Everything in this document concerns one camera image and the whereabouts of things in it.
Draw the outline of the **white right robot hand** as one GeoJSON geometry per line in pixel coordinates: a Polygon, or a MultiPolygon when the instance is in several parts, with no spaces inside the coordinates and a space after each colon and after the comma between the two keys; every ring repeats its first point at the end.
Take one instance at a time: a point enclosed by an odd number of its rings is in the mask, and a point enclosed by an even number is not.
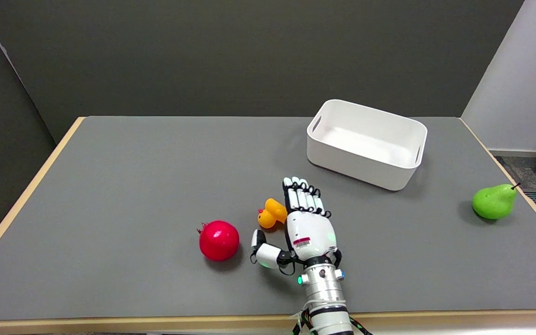
{"type": "Polygon", "coordinates": [[[283,178],[282,188],[284,204],[267,199],[259,209],[257,222],[261,228],[253,233],[251,262],[279,270],[289,264],[301,264],[304,269],[323,265],[333,267],[338,280],[342,280],[342,254],[321,191],[296,176],[283,178]],[[277,223],[285,226],[287,249],[267,242],[264,229],[272,229],[277,223]]]}

